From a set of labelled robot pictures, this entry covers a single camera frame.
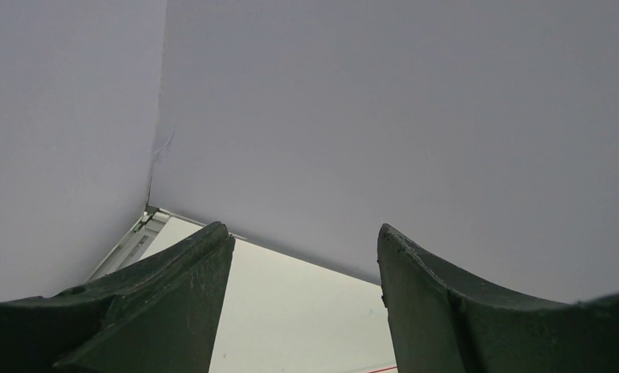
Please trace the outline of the white PVC pipe frame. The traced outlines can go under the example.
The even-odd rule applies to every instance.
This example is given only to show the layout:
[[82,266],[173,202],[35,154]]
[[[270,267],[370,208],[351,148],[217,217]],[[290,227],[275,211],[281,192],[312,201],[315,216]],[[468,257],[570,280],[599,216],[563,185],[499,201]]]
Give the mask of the white PVC pipe frame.
[[398,371],[396,366],[377,368],[371,371],[366,371],[365,373],[395,373]]

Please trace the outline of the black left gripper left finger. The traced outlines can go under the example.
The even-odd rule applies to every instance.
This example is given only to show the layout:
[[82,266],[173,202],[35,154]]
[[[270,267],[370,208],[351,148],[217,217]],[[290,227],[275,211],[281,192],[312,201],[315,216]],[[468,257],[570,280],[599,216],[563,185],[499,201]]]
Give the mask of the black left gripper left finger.
[[0,302],[0,372],[207,372],[235,238],[216,221],[50,298]]

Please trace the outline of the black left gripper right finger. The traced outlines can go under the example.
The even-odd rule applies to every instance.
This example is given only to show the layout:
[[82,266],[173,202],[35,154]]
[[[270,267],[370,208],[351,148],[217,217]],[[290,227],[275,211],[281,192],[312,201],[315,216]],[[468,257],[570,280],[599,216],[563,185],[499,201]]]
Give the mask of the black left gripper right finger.
[[387,224],[377,262],[400,372],[619,372],[619,293],[572,304],[525,295]]

